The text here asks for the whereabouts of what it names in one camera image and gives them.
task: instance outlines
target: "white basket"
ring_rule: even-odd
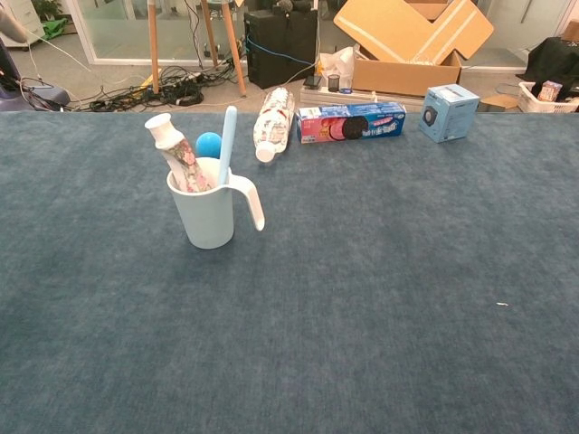
[[[539,101],[531,93],[535,83],[522,81],[518,83],[518,107],[525,113],[573,113],[579,107],[577,102]]]

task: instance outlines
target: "small bottle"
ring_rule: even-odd
[[[270,162],[288,145],[294,104],[293,94],[285,88],[272,90],[265,97],[253,128],[255,156],[261,162]]]
[[[183,133],[173,126],[169,113],[149,119],[145,128],[151,132],[155,139],[155,147],[171,167],[179,190],[189,193],[211,190],[211,185],[205,179],[189,142]]]

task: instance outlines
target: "oreo box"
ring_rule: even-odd
[[[357,138],[400,136],[406,109],[397,102],[300,108],[301,143],[336,142]]]
[[[458,84],[429,88],[424,97],[420,130],[437,143],[467,136],[479,97]]]

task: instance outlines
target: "gray floor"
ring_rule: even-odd
[[[101,86],[108,91],[137,86],[150,75],[150,67],[147,66],[88,65],[81,41],[76,34],[61,36],[52,40],[52,43],[82,62],[91,71],[85,71],[71,58],[43,42],[33,45],[31,52],[11,50],[10,53],[23,77],[36,77],[31,60],[32,55],[43,79],[65,88],[73,99],[89,98],[99,93]],[[469,69],[465,69],[460,78],[462,86],[482,98],[496,94],[498,87],[503,92],[516,93],[517,89],[514,86],[519,82],[520,80],[513,74],[477,72]],[[161,107],[156,108],[155,111],[215,112],[222,111],[224,106],[230,103],[234,103],[240,111],[258,111],[265,97],[265,91],[248,81],[246,83],[247,97],[244,99],[240,98],[236,84],[225,83],[222,86],[203,89],[205,98],[201,105],[188,108]],[[300,86],[301,80],[288,86],[294,92],[297,101],[299,101]]]

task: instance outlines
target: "plastic bag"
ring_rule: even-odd
[[[319,61],[322,64],[322,76],[327,86],[327,77],[332,74],[340,76],[340,89],[352,88],[352,79],[354,77],[354,47],[346,47],[334,54],[322,52],[319,55]]]

